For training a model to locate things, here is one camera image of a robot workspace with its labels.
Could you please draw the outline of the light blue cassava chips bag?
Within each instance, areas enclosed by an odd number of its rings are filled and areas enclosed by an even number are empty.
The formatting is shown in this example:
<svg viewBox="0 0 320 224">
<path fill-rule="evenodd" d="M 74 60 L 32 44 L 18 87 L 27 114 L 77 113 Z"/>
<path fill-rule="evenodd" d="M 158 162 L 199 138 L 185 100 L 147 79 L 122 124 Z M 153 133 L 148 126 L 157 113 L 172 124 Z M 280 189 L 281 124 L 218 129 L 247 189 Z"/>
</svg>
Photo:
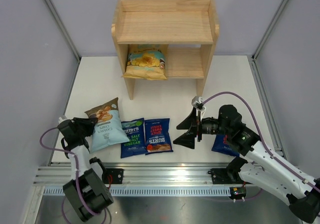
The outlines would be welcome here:
<svg viewBox="0 0 320 224">
<path fill-rule="evenodd" d="M 97 118 L 92 134 L 91 152 L 129 141 L 122 128 L 118 100 L 118 97 L 114 98 L 85 112 L 89 118 Z"/>
</svg>

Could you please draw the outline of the blue Burts sea salt bag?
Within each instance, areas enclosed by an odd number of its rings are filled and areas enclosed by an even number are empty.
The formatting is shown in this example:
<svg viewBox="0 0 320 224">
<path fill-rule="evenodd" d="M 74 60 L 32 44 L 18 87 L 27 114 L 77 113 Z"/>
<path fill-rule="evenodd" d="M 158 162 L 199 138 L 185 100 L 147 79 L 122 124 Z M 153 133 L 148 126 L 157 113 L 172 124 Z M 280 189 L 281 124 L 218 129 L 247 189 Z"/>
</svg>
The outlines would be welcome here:
<svg viewBox="0 0 320 224">
<path fill-rule="evenodd" d="M 144 123 L 144 118 L 122 121 L 122 129 L 129 138 L 129 141 L 121 143 L 121 159 L 147 153 Z"/>
</svg>

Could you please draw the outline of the tan kettle cooked chips bag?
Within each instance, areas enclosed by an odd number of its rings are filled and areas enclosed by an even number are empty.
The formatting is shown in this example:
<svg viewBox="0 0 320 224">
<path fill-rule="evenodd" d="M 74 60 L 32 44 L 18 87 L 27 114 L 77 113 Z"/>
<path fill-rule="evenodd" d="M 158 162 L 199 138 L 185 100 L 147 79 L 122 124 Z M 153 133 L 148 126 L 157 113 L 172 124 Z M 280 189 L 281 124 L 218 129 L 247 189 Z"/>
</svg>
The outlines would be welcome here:
<svg viewBox="0 0 320 224">
<path fill-rule="evenodd" d="M 167 80 L 168 44 L 130 44 L 124 78 Z"/>
</svg>

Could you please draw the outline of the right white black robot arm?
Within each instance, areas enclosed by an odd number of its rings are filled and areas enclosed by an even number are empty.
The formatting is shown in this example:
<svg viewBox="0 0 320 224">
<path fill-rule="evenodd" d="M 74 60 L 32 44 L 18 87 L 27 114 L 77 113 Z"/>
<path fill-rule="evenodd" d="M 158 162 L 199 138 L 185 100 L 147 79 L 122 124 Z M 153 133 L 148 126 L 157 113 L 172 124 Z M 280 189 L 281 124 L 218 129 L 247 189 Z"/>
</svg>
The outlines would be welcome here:
<svg viewBox="0 0 320 224">
<path fill-rule="evenodd" d="M 320 214 L 320 180 L 292 165 L 263 142 L 261 136 L 242 122 L 233 105 L 223 105 L 218 117 L 202 118 L 196 108 L 177 125 L 185 130 L 174 144 L 194 149 L 203 135 L 226 135 L 227 144 L 240 154 L 227 166 L 227 177 L 254 184 L 283 201 L 305 223 Z"/>
</svg>

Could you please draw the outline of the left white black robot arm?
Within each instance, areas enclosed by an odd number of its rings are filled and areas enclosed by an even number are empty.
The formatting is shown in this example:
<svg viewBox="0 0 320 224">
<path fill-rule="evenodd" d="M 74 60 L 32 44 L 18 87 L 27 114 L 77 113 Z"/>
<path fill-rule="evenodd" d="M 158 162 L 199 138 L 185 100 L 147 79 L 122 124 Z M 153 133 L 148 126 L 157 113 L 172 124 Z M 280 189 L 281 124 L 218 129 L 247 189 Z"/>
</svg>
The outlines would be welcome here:
<svg viewBox="0 0 320 224">
<path fill-rule="evenodd" d="M 71 180 L 62 189 L 75 213 L 87 222 L 99 215 L 114 200 L 104 181 L 108 171 L 100 159 L 91 157 L 86 137 L 93 134 L 97 118 L 59 118 L 63 152 L 71 163 Z"/>
</svg>

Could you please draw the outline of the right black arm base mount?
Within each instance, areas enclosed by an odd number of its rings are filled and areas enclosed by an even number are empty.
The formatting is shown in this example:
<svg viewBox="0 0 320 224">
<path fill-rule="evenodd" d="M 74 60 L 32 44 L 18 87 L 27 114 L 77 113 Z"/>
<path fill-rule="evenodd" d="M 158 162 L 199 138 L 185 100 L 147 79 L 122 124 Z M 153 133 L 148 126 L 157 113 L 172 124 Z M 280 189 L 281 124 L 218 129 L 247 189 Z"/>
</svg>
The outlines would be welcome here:
<svg viewBox="0 0 320 224">
<path fill-rule="evenodd" d="M 214 185 L 242 185 L 244 180 L 239 176 L 239 173 L 231 171 L 227 168 L 212 168 L 207 171 Z"/>
</svg>

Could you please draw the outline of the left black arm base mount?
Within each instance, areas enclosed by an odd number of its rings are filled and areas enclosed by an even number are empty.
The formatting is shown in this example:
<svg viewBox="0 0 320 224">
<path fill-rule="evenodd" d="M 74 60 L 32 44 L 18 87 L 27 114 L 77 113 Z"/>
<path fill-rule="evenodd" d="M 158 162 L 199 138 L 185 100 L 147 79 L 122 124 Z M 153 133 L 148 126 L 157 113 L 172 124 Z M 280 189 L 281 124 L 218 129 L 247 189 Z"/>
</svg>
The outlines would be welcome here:
<svg viewBox="0 0 320 224">
<path fill-rule="evenodd" d="M 124 169 L 108 168 L 103 171 L 102 181 L 104 184 L 120 185 L 123 183 Z"/>
</svg>

